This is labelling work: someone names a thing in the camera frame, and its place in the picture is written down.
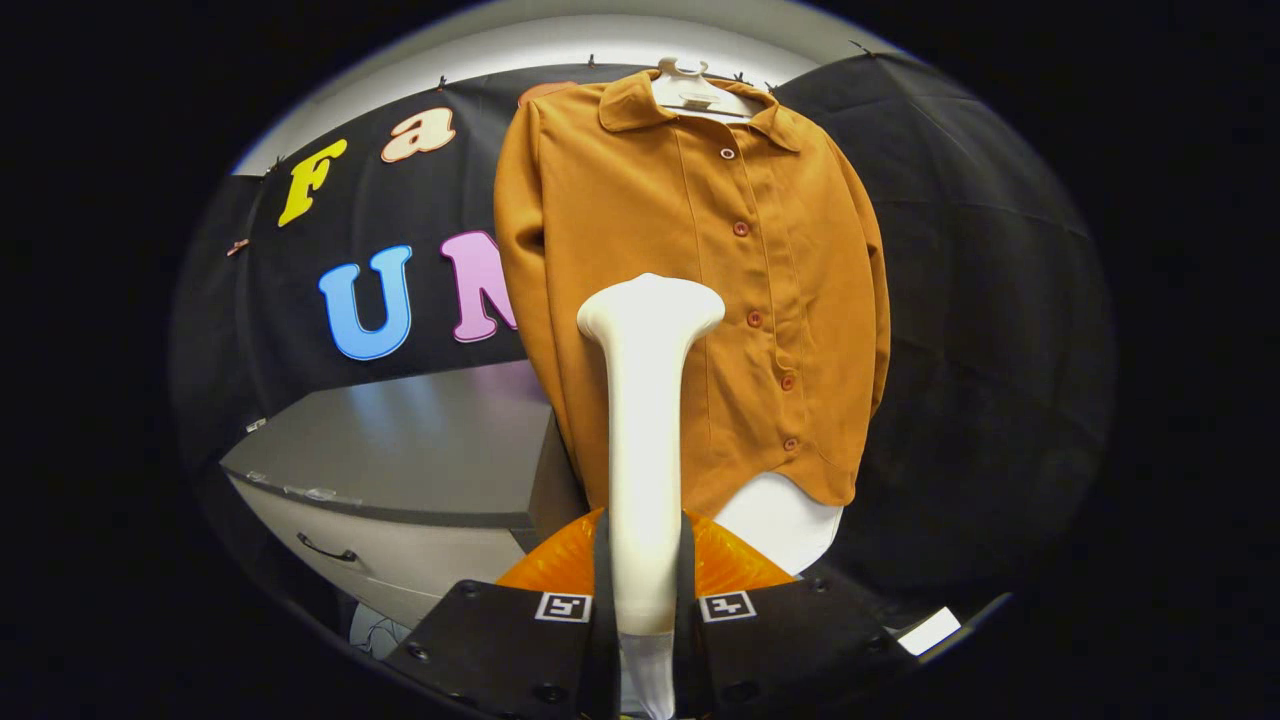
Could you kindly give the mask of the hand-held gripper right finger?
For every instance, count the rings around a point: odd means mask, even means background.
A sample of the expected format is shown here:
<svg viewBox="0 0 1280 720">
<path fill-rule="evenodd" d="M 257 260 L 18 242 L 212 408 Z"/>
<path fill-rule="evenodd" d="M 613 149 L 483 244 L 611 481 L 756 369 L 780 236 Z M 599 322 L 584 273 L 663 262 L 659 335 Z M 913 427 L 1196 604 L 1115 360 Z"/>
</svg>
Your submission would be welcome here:
<svg viewBox="0 0 1280 720">
<path fill-rule="evenodd" d="M 849 580 L 782 582 L 712 520 L 681 521 L 675 621 L 676 714 L 797 719 L 864 700 L 916 666 Z"/>
</svg>

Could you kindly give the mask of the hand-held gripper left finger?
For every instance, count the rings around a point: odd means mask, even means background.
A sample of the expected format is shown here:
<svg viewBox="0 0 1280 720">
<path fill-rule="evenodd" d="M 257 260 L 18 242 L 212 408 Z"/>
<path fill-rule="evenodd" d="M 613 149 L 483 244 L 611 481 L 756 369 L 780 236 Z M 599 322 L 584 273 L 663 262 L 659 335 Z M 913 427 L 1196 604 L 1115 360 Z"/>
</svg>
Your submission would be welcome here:
<svg viewBox="0 0 1280 720">
<path fill-rule="evenodd" d="M 448 706 L 448 719 L 617 719 L 621 667 L 604 594 L 457 582 L 387 665 Z"/>
</svg>

